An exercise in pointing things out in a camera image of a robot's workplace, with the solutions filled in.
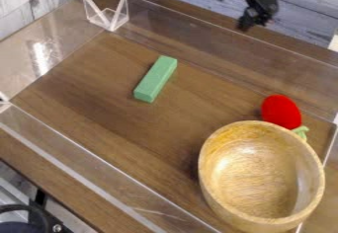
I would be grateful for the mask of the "red felt strawberry toy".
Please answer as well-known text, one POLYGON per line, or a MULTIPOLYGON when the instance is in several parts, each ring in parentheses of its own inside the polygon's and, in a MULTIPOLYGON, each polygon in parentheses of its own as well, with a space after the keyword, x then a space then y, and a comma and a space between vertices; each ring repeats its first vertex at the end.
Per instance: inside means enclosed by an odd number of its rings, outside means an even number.
POLYGON ((307 140, 309 128, 302 124, 302 115, 295 102, 285 95, 270 95, 262 102, 262 119, 293 131, 307 140))

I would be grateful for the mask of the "clear acrylic corner bracket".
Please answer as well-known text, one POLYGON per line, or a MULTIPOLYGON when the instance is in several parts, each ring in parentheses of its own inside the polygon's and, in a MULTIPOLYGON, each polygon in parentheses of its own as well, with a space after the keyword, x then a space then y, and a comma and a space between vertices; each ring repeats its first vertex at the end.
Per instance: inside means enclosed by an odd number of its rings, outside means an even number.
POLYGON ((108 32, 115 32, 130 21, 128 0, 120 0, 115 10, 100 10, 92 0, 83 0, 83 5, 88 22, 108 32))

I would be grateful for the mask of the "clear acrylic table barrier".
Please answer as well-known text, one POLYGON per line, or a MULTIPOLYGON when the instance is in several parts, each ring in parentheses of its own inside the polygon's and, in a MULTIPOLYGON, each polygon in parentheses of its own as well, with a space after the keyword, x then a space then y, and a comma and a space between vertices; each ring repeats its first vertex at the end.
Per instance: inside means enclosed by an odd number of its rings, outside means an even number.
MULTIPOLYGON (((92 0, 115 10, 120 0, 92 0)), ((247 233, 210 208, 198 156, 222 126, 295 102, 325 172, 322 200, 285 233, 338 233, 338 63, 148 0, 108 32, 72 0, 0 40, 0 161, 102 233, 247 233), (177 69, 151 103, 134 90, 158 58, 177 69)))

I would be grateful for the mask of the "green rectangular block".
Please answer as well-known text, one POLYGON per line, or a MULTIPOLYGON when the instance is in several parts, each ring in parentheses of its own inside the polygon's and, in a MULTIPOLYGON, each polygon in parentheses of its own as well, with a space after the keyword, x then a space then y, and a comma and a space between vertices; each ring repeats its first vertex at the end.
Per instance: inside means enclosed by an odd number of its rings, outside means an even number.
POLYGON ((162 55, 134 90, 134 97, 151 103, 177 69, 177 59, 162 55))

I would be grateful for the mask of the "wooden bowl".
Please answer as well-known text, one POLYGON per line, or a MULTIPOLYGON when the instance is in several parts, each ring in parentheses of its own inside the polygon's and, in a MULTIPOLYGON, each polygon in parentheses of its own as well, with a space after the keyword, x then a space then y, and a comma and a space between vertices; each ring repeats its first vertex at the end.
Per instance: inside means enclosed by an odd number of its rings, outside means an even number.
POLYGON ((222 126, 198 156, 206 202, 222 220, 247 233, 285 233, 317 208, 323 165, 289 129, 258 120, 222 126))

